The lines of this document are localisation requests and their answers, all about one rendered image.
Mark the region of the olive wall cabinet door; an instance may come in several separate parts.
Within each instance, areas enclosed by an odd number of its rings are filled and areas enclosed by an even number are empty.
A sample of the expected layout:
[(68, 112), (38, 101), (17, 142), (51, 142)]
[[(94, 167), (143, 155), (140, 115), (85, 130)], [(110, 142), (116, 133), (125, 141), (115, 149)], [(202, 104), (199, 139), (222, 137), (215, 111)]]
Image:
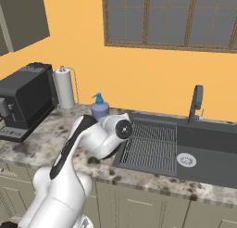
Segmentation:
[(0, 0), (0, 56), (49, 35), (44, 0)]

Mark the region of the black coffee machine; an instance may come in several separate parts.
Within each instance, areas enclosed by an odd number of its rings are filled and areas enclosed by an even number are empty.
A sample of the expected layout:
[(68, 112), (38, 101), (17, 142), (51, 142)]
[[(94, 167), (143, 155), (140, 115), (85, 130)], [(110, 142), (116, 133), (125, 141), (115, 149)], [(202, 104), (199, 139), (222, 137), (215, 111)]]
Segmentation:
[(30, 63), (0, 81), (0, 140), (22, 143), (54, 110), (52, 65)]

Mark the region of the dark grey sink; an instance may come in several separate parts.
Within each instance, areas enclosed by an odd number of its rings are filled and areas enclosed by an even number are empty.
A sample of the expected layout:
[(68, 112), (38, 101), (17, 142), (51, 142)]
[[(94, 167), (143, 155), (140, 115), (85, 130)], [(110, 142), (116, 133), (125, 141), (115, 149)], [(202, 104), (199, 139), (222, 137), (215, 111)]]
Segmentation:
[(115, 167), (237, 188), (237, 124), (141, 113), (130, 119)]

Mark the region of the white paper towel roll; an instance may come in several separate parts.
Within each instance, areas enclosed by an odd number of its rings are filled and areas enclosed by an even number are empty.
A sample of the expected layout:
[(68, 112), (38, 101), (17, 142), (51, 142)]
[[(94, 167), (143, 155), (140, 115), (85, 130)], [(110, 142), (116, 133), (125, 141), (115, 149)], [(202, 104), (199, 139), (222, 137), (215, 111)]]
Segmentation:
[(54, 71), (54, 80), (59, 105), (63, 109), (74, 108), (74, 94), (72, 91), (72, 82), (70, 77), (70, 69), (61, 66)]

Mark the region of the olive base cabinet door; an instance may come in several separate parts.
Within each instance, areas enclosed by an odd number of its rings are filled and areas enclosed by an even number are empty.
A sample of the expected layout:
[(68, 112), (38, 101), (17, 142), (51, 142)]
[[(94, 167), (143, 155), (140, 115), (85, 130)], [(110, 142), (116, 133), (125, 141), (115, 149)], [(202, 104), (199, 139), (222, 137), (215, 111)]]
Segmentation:
[(96, 183), (101, 228), (182, 228), (189, 201)]
[(192, 201), (183, 228), (237, 228), (237, 209)]
[(90, 175), (83, 172), (81, 174), (81, 183), (86, 194), (84, 214), (91, 220), (94, 228), (101, 228), (95, 181)]
[(2, 220), (19, 223), (34, 200), (32, 178), (26, 168), (0, 169)]

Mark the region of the blue soap dispenser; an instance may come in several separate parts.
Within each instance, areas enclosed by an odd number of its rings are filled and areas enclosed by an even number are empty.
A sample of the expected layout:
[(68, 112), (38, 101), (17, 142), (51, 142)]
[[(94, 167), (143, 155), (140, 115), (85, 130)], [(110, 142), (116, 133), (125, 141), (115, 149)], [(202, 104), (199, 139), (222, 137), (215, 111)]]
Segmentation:
[(96, 93), (94, 99), (95, 102), (91, 104), (92, 116), (95, 119), (100, 120), (109, 114), (109, 105), (104, 101), (101, 93)]

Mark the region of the wooden framed window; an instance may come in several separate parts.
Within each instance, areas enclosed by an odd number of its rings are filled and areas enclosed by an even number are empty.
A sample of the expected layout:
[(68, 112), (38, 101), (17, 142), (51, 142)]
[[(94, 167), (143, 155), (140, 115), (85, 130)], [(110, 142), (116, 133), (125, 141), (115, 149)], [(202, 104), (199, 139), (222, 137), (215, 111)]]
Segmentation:
[(237, 0), (103, 0), (106, 46), (237, 54)]

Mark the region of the dark grey tap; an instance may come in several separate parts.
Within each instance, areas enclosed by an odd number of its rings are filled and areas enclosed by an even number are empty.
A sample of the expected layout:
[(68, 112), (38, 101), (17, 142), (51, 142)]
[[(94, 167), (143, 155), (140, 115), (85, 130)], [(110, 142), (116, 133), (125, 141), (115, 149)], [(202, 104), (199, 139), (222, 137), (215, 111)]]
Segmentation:
[(203, 94), (204, 94), (204, 86), (196, 85), (193, 90), (193, 99), (192, 99), (190, 112), (189, 112), (189, 118), (188, 118), (189, 124), (193, 123), (195, 111), (199, 110), (202, 106)]

